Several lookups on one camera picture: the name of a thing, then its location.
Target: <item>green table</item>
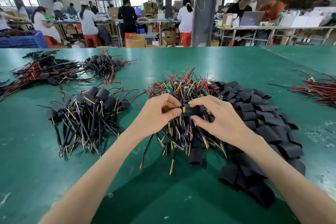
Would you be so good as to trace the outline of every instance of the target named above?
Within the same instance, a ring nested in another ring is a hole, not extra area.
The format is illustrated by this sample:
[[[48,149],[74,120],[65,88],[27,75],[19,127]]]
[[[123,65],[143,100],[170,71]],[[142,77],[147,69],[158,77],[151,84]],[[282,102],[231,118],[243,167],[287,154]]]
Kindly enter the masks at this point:
[[[2,49],[0,81],[12,78],[8,71],[26,64],[28,60],[21,57],[31,51]],[[100,51],[61,49],[56,57],[84,60]],[[142,91],[147,82],[163,80],[167,73],[182,74],[182,70],[194,66],[197,75],[237,80],[243,87],[270,94],[271,102],[290,114],[300,127],[297,133],[304,146],[306,177],[336,198],[335,110],[312,103],[302,94],[267,85],[301,85],[305,76],[292,70],[305,70],[316,78],[321,78],[322,72],[335,74],[335,62],[325,62],[335,51],[336,47],[325,46],[111,48],[109,54],[137,59],[116,75],[125,89],[137,86]],[[70,93],[83,89],[77,83],[64,85]],[[59,101],[57,91],[55,86],[36,86],[0,102],[0,202],[10,193],[0,207],[3,224],[38,222],[99,158],[98,154],[79,154],[80,150],[68,161],[58,158],[59,148],[52,124],[45,117],[46,109],[36,106]],[[146,95],[140,96],[127,114],[121,114],[122,126],[132,122],[146,99]],[[111,136],[108,146],[114,140]],[[204,152],[204,164],[198,167],[188,165],[186,155],[179,152],[169,176],[172,156],[162,157],[162,148],[154,141],[143,170],[139,170],[147,142],[142,141],[128,156],[107,191],[113,197],[103,199],[92,223],[297,223],[279,196],[269,210],[264,210],[243,192],[217,181],[225,160],[211,149]]]

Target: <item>right hand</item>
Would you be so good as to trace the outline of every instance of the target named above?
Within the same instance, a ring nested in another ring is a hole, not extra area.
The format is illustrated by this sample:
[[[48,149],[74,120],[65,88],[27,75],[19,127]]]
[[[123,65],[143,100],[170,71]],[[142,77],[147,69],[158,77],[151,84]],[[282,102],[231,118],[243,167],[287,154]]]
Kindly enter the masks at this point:
[[[229,102],[222,101],[214,96],[205,96],[193,99],[189,104],[190,107],[203,105],[215,116],[214,122],[205,121],[196,115],[191,116],[191,118],[197,126],[205,129],[221,141],[245,151],[244,149],[255,143],[254,138],[259,137],[244,124]]]

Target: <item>person in blue shirt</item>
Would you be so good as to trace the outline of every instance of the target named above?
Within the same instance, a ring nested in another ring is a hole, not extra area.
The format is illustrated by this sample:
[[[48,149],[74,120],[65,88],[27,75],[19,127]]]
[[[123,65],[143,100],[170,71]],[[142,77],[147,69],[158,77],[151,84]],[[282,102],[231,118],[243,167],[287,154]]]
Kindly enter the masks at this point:
[[[70,3],[70,6],[68,7],[68,9],[66,10],[66,12],[70,15],[76,15],[76,9],[74,8],[73,3]]]

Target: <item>white shirt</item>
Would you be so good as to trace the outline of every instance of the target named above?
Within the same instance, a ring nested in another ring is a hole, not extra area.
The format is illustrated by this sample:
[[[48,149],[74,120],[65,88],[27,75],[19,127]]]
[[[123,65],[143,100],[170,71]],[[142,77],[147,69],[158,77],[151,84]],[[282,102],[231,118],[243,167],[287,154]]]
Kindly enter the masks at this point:
[[[57,42],[61,43],[61,37],[57,29],[52,26],[50,28],[47,28],[43,25],[43,21],[46,21],[47,19],[44,17],[43,14],[40,14],[39,12],[36,12],[34,15],[34,28],[35,30],[39,30],[42,32],[43,35],[51,36],[54,39],[56,39]]]
[[[4,12],[0,12],[0,15],[1,15],[0,30],[7,29],[7,28],[11,29],[7,24],[7,19],[6,19],[7,14]]]
[[[95,21],[98,21],[98,16],[90,10],[84,10],[83,19],[79,16],[79,21],[82,24],[83,35],[97,35],[98,28],[95,26]]]
[[[55,10],[63,10],[64,8],[63,8],[63,4],[61,3],[61,2],[58,2],[58,1],[56,1],[55,3],[54,3],[54,11]]]
[[[181,20],[181,23],[178,27],[180,32],[191,32],[193,30],[193,14],[194,11],[189,13],[186,6],[179,10],[177,19]]]
[[[257,2],[258,2],[258,0],[251,0],[250,7],[252,7],[252,11],[255,11],[255,9],[257,7]]]

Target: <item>blue basket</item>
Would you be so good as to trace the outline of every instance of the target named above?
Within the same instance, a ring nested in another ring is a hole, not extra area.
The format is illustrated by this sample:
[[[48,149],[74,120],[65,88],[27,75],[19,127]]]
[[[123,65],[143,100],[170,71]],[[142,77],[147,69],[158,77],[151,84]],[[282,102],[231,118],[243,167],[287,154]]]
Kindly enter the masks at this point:
[[[35,35],[0,37],[0,48],[50,48],[41,31]]]

